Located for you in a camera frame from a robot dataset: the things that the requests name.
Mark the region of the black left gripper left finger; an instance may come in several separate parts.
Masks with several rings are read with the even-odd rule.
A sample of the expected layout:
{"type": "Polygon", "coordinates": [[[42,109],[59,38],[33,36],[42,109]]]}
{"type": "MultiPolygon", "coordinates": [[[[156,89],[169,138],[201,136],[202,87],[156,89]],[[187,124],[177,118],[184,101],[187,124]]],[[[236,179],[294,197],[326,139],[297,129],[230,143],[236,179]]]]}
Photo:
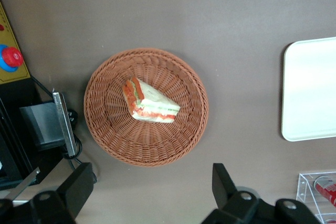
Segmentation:
{"type": "Polygon", "coordinates": [[[75,223],[87,199],[93,191],[91,163],[80,164],[56,189],[36,194],[21,205],[14,200],[30,186],[39,168],[1,199],[1,223],[75,223]]]}

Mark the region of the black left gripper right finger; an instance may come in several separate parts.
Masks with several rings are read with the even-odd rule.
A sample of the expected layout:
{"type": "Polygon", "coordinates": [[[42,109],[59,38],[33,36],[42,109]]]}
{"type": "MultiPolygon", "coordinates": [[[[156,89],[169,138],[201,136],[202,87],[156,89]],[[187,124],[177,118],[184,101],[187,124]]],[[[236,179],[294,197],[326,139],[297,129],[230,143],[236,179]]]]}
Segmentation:
{"type": "Polygon", "coordinates": [[[255,194],[238,190],[222,163],[214,163],[212,192],[217,204],[203,223],[319,223],[303,203],[279,199],[274,206],[255,194]]]}

